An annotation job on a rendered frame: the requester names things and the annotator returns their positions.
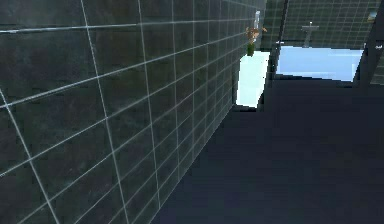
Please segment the white cabinet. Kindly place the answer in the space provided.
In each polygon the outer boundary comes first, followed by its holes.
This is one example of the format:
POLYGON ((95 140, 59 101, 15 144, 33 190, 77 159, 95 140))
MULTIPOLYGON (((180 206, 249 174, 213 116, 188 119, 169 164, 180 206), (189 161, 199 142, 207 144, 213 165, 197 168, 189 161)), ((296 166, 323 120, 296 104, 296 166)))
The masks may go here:
POLYGON ((237 105, 257 107, 264 92, 269 55, 269 52, 255 51, 252 56, 244 55, 240 59, 237 105))

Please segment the brown plant in green pot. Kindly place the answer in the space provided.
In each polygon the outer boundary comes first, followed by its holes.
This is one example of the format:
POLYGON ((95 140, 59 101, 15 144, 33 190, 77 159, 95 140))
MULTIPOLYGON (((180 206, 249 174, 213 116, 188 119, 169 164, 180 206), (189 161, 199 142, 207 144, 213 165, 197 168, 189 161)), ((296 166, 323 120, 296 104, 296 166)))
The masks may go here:
POLYGON ((254 55, 256 39, 262 32, 266 32, 266 31, 267 29, 265 27, 262 27, 261 29, 251 28, 251 27, 246 28, 246 36, 248 39, 248 44, 247 44, 248 56, 252 57, 254 55))

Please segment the white bathtub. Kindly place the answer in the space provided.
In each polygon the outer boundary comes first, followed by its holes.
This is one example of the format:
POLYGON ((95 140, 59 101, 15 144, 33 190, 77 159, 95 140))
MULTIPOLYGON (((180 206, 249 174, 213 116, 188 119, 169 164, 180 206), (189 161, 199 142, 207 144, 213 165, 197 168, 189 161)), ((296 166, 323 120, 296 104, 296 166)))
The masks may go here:
POLYGON ((351 82, 362 50, 282 46, 277 73, 351 82))

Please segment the grey bathtub tap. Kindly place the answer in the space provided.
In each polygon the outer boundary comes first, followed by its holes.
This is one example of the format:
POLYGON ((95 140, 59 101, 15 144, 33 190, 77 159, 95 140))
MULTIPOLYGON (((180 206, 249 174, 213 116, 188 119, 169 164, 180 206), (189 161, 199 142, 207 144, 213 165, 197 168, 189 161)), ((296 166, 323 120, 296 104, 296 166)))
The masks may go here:
POLYGON ((308 48, 309 47, 312 33, 314 31, 317 31, 318 29, 319 29, 319 27, 315 26, 312 21, 310 21, 308 25, 302 27, 302 31, 304 31, 306 33, 306 36, 305 36, 305 39, 304 39, 304 44, 303 44, 304 48, 308 48))

